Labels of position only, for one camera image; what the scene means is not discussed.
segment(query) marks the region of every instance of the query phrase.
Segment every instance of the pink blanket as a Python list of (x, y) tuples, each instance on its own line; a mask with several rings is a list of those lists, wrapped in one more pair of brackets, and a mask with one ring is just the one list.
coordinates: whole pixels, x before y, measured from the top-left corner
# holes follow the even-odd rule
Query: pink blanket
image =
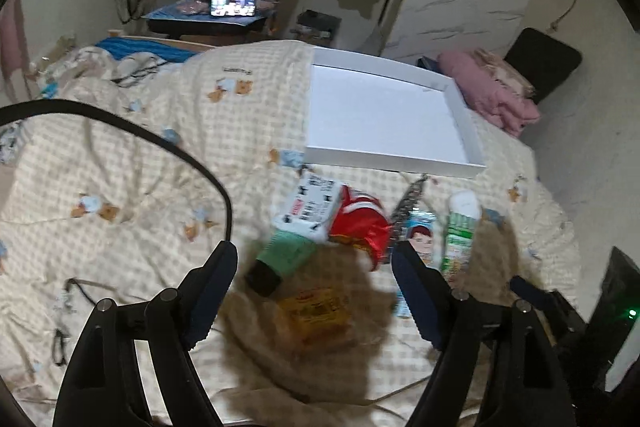
[(438, 64), (443, 74), (456, 81), (471, 109), (512, 136), (520, 136), (526, 124), (540, 119), (536, 104), (494, 80), (467, 53), (443, 52)]

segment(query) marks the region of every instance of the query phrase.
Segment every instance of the snack bag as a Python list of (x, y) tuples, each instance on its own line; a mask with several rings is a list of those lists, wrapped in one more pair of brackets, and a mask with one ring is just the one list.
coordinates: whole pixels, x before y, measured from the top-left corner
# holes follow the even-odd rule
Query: snack bag
[(273, 224), (279, 230), (324, 243), (329, 224), (340, 205), (341, 193), (340, 182), (305, 171)]
[(332, 288), (278, 301), (274, 323), (280, 344), (298, 355), (327, 351), (354, 340), (351, 314)]
[(365, 250), (375, 270), (383, 260), (392, 226), (386, 220), (380, 200), (344, 185), (342, 202), (329, 239)]

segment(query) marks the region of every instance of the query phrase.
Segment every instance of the cream checkered blanket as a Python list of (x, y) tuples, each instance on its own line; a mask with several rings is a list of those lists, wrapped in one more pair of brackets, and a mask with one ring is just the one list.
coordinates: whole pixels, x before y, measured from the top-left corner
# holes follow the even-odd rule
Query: cream checkered blanket
[[(106, 52), (85, 49), (66, 59), (60, 96), (92, 103), (162, 134), (223, 182), (234, 202), (238, 276), (193, 363), (225, 422), (269, 426), (403, 426), (434, 367), (436, 354), (411, 319), (395, 317), (396, 284), (383, 267), (345, 247), (322, 248), (287, 280), (279, 296), (332, 286), (350, 302), (357, 344), (291, 360), (268, 328), (269, 305), (246, 291), (242, 273), (262, 242), (297, 173), (270, 162), (275, 149), (303, 150), (313, 48), (295, 41), (219, 48), (181, 66), (163, 67), (129, 87)], [(474, 116), (488, 167), (475, 180), (432, 178), (423, 204), (446, 218), (447, 199), (472, 188), (510, 225), (478, 230), (466, 284), (478, 298), (510, 303), (505, 288), (524, 273), (575, 298), (578, 251), (571, 223), (536, 181), (531, 151)], [(64, 368), (51, 360), (52, 331), (71, 335), (68, 353), (91, 311), (69, 277), (88, 281), (94, 299), (149, 299), (200, 266), (223, 232), (222, 200), (195, 171), (151, 144), (104, 124), (49, 115), (27, 123), (28, 140), (0, 214), (6, 247), (0, 275), (0, 372), (38, 425), (50, 425)], [(382, 200), (391, 210), (413, 175), (317, 167)], [(80, 206), (82, 195), (89, 197)], [(442, 238), (436, 233), (436, 243)], [(146, 344), (140, 370), (153, 414), (166, 419)], [(463, 422), (482, 396), (480, 363)]]

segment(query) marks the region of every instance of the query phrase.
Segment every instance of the blue mat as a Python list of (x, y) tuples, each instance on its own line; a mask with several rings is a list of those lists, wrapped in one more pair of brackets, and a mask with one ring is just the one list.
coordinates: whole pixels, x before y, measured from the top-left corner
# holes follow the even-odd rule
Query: blue mat
[(160, 42), (145, 41), (141, 39), (123, 39), (121, 37), (108, 37), (96, 44), (98, 48), (102, 48), (116, 60), (122, 60), (127, 55), (136, 52), (148, 52), (158, 55), (167, 62), (184, 62), (188, 58), (197, 55), (196, 52), (190, 52), (187, 50), (181, 50), (168, 46), (167, 44), (161, 44)]
[(186, 0), (179, 0), (167, 6), (162, 6), (151, 13), (143, 15), (143, 19), (153, 20), (169, 20), (169, 21), (185, 21), (185, 22), (215, 22), (217, 24), (231, 24), (235, 26), (248, 26), (260, 19), (266, 19), (271, 15), (273, 10), (260, 12), (251, 17), (212, 17), (208, 13), (198, 13), (196, 15), (185, 15), (177, 9), (180, 3)]

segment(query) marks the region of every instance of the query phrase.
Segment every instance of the white box package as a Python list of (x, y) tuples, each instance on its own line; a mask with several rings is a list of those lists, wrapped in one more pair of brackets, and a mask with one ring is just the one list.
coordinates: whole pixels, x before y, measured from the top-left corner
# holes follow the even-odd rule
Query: white box package
[(455, 81), (402, 62), (317, 47), (305, 162), (473, 178), (484, 168)]

